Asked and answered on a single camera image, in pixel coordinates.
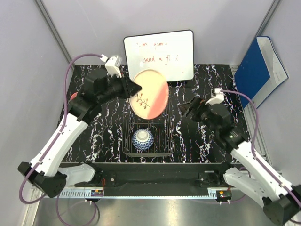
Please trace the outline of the cream pink plate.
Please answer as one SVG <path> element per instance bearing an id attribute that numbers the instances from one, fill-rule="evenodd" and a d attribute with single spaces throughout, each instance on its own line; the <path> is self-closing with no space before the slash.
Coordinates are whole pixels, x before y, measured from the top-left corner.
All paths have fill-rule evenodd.
<path id="1" fill-rule="evenodd" d="M 142 87 L 142 90 L 129 99 L 134 113 L 146 120 L 160 116 L 169 97 L 169 86 L 165 77 L 155 70 L 148 69 L 137 74 L 134 82 Z"/>

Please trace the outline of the blue white patterned bowl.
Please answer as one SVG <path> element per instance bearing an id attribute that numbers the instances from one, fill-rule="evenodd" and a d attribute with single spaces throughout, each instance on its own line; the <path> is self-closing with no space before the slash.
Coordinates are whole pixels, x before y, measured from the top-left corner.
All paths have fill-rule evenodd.
<path id="1" fill-rule="evenodd" d="M 138 129 L 132 135 L 132 144 L 137 151 L 147 151 L 154 144 L 154 136 L 147 129 Z"/>

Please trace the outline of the pink plastic cup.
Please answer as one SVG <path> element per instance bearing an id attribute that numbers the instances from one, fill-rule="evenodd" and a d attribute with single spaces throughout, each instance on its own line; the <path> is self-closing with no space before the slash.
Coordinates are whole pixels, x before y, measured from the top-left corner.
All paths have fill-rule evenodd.
<path id="1" fill-rule="evenodd" d="M 72 99 L 74 99 L 76 96 L 77 96 L 77 92 L 76 93 L 73 93 L 72 95 L 71 95 L 71 97 L 70 97 L 70 100 L 72 100 Z"/>

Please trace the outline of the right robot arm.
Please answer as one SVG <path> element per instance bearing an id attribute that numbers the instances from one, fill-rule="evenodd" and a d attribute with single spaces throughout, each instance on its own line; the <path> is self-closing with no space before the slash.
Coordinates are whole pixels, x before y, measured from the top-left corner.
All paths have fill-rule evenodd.
<path id="1" fill-rule="evenodd" d="M 223 104 L 210 105 L 201 98 L 179 105 L 182 116 L 200 122 L 213 133 L 215 143 L 238 160 L 251 175 L 245 175 L 228 164 L 214 174 L 218 186 L 226 184 L 239 189 L 258 203 L 267 218 L 282 226 L 300 212 L 301 187 L 274 170 L 253 149 L 251 142 L 235 128 L 232 115 Z"/>

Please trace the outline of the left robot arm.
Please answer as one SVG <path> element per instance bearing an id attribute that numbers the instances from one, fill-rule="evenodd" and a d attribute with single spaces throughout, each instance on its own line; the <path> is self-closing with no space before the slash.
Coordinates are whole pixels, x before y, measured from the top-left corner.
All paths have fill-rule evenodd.
<path id="1" fill-rule="evenodd" d="M 49 198 L 78 183 L 99 185 L 102 170 L 93 163 L 67 168 L 61 168 L 60 164 L 75 140 L 101 112 L 103 104 L 117 97 L 130 98 L 140 90 L 142 87 L 126 76 L 109 76 L 105 69 L 92 70 L 84 78 L 76 97 L 69 102 L 61 123 L 44 148 L 30 162 L 18 166 L 25 181 Z"/>

